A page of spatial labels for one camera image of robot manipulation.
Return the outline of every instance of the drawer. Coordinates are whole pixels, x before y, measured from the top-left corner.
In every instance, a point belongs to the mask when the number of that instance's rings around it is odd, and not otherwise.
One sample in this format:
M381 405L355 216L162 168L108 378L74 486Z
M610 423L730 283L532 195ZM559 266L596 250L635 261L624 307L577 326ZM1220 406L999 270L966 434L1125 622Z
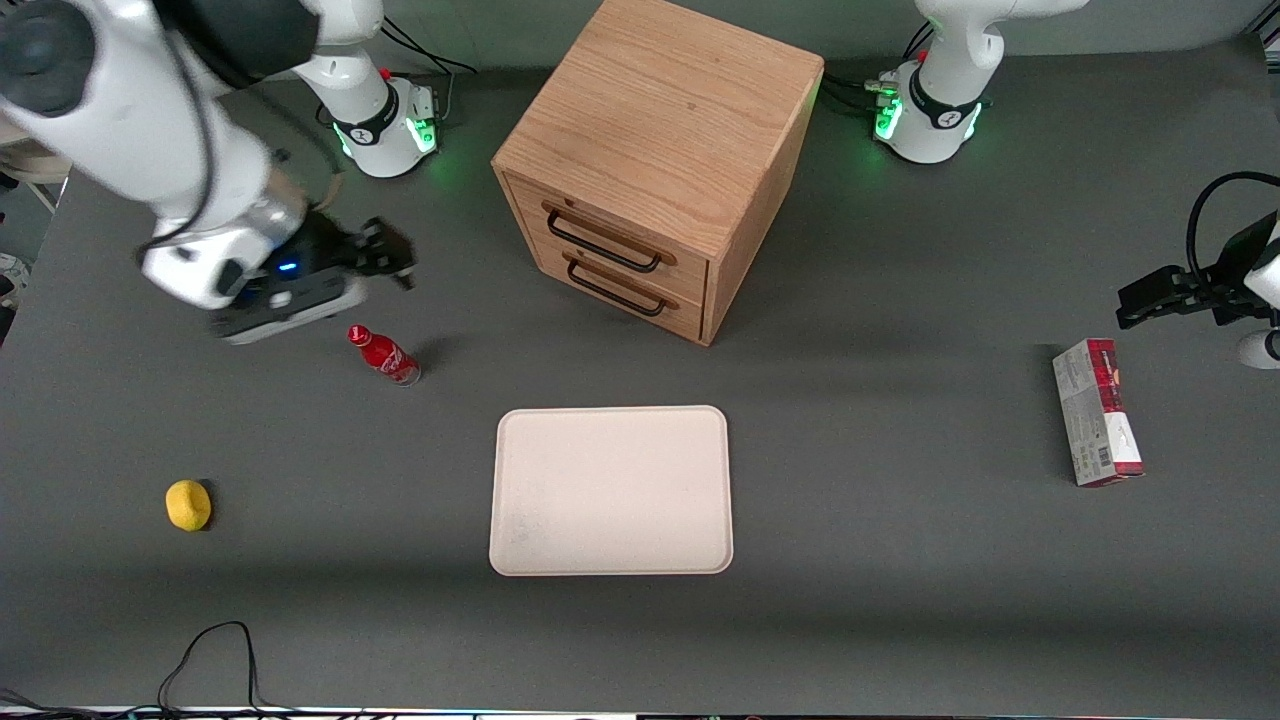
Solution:
M605 268L594 259L576 254L556 252L547 245L536 247L538 266L548 275L582 292L621 307L632 315L668 329L686 340L699 342L703 329L703 306L681 297L643 287Z
M707 260L649 238L636 240L634 233L593 218L594 213L580 204L521 178L508 174L507 183L531 245L554 247L557 256L570 252L622 278L657 287L673 299L703 304Z

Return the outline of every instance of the black drawer handle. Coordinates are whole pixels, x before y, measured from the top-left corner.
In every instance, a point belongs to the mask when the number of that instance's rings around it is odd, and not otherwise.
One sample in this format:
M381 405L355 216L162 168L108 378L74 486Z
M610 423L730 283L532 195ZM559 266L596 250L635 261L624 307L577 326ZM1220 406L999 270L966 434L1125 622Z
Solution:
M653 260L649 260L649 263L645 265L641 265L635 260L628 260L627 258L618 255L617 252L609 250L608 247L600 247L599 245L589 240L577 237L576 234L568 231L559 229L558 227L556 227L556 220L558 219L559 219L559 210L552 210L550 214L547 215L547 229L552 231L552 234L554 234L561 240L572 242L573 245L581 247L582 250L590 250L591 252L595 252L600 258L613 260L614 263L622 265L623 268L627 268L628 270L635 270L637 273L652 273L657 270L658 264L662 263L662 255L658 254L655 254L653 256Z
M616 293L613 291L605 290L605 288L595 284L594 282L591 282L591 281L589 281L586 278L579 277L576 273L573 273L573 270L577 269L577 265L579 265L577 260L573 260L573 259L568 260L568 279L573 281L576 284L580 284L580 286L585 287L586 290L590 290L591 292L594 292L596 295L602 295L604 297L608 297L609 300L617 302L618 305L621 305L623 307L634 310L634 311L644 315L645 318L657 318L658 314L662 313L667 307L667 301L663 300L663 299L660 299L660 297L657 299L658 300L657 307L645 307L644 305L639 305L636 302L632 302L632 301L627 300L626 297L622 297L621 295L618 295L618 293Z

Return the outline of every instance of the red box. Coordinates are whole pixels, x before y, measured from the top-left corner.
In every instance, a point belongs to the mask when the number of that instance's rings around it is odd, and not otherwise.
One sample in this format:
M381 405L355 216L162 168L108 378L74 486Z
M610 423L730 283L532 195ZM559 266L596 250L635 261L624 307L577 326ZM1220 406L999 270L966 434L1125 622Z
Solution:
M1142 475L1142 456L1120 401L1115 341L1082 341L1053 359L1053 375L1071 443L1075 484L1097 488Z

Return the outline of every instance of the bottle cap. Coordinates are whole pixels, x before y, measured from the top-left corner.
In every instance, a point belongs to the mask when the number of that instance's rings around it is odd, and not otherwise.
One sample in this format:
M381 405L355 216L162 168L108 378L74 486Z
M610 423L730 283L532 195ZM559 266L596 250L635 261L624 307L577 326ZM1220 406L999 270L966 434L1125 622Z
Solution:
M360 346L369 345L372 338L374 334L365 325L351 325L347 331L347 340Z

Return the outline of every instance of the white tray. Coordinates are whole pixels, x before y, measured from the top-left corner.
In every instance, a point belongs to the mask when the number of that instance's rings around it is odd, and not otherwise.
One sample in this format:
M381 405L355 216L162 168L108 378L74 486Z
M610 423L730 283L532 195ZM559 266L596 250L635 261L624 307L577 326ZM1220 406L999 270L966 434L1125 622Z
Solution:
M513 410L498 423L498 573L713 574L732 559L728 427L716 407Z

